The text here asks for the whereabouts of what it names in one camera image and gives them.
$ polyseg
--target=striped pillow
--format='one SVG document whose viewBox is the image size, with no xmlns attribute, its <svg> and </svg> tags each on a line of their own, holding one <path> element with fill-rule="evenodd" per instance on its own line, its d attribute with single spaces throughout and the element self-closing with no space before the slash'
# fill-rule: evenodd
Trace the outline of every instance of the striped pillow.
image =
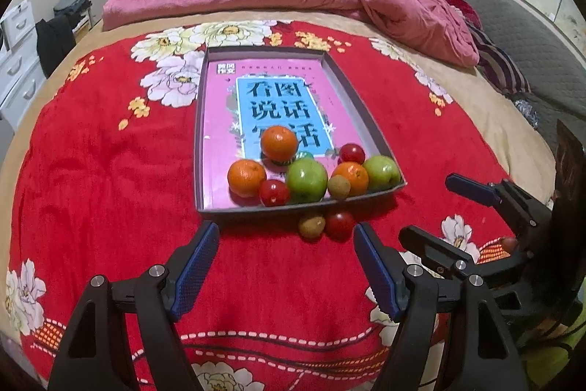
<svg viewBox="0 0 586 391">
<path fill-rule="evenodd" d="M 529 93 L 529 82 L 513 59 L 503 49 L 494 45 L 484 31 L 471 23 L 467 22 L 467 25 L 480 54 L 478 67 L 484 78 L 501 93 Z"/>
</svg>

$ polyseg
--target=red bedspread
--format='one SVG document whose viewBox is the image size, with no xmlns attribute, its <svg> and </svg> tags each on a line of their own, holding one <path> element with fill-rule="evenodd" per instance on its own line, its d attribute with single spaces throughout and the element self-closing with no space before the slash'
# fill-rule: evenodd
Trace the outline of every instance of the red bedspread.
<svg viewBox="0 0 586 391">
<path fill-rule="evenodd" d="M 7 305 L 43 376 L 94 274 L 136 277 L 200 224 L 193 198 L 199 67 L 190 52 L 238 43 L 321 48 L 335 58 L 408 181 L 392 204 L 357 214 L 383 242 L 400 247 L 398 231 L 417 224 L 475 259 L 502 253 L 490 242 L 509 233 L 503 221 L 447 192 L 444 180 L 458 172 L 497 182 L 505 172 L 459 105 L 387 42 L 289 21 L 127 39 L 80 59 L 43 108 L 16 188 Z M 134 317 L 129 324 L 138 377 L 151 383 Z M 274 221 L 222 231 L 178 331 L 204 389 L 336 391 L 373 379 L 396 327 L 374 303 L 352 242 L 308 244 L 295 224 Z"/>
</svg>

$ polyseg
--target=blue gripper pad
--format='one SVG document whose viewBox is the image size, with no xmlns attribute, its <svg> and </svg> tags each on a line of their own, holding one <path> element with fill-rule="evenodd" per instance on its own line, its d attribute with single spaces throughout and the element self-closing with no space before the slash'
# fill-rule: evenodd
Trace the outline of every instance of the blue gripper pad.
<svg viewBox="0 0 586 391">
<path fill-rule="evenodd" d="M 178 248 L 166 264 L 169 276 L 162 291 L 163 303 L 172 322 L 191 311 L 213 259 L 218 252 L 220 230 L 204 222 L 191 242 Z"/>
<path fill-rule="evenodd" d="M 354 250 L 379 308 L 391 320 L 400 322 L 409 298 L 403 277 L 403 258 L 397 250 L 382 245 L 366 223 L 360 223 L 354 228 Z"/>
</svg>

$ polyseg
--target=green apple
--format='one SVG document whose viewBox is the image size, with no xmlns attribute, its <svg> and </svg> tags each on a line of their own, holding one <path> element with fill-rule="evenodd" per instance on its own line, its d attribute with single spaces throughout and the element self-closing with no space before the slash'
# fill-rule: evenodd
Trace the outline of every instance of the green apple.
<svg viewBox="0 0 586 391">
<path fill-rule="evenodd" d="M 368 158 L 363 166 L 368 172 L 368 189 L 371 191 L 385 191 L 401 181 L 397 164 L 388 156 L 373 156 Z"/>
<path fill-rule="evenodd" d="M 300 158 L 287 170 L 285 183 L 297 203 L 321 201 L 327 189 L 327 171 L 313 158 Z"/>
</svg>

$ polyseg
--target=metal screw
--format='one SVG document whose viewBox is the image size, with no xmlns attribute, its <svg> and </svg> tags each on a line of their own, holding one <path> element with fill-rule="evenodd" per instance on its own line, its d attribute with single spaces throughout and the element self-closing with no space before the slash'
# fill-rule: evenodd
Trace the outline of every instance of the metal screw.
<svg viewBox="0 0 586 391">
<path fill-rule="evenodd" d="M 104 276 L 95 276 L 90 280 L 92 287 L 101 287 L 104 284 Z"/>
<path fill-rule="evenodd" d="M 163 267 L 162 265 L 153 265 L 148 271 L 148 274 L 151 277 L 160 277 L 164 273 L 165 273 L 165 267 Z"/>
<path fill-rule="evenodd" d="M 484 280 L 482 279 L 481 276 L 477 276 L 476 274 L 470 276 L 468 278 L 468 280 L 470 280 L 470 283 L 474 286 L 474 287 L 479 287 L 484 283 Z"/>
<path fill-rule="evenodd" d="M 407 273 L 410 276 L 419 277 L 423 275 L 423 268 L 421 268 L 419 265 L 411 264 L 409 267 L 407 267 Z"/>
</svg>

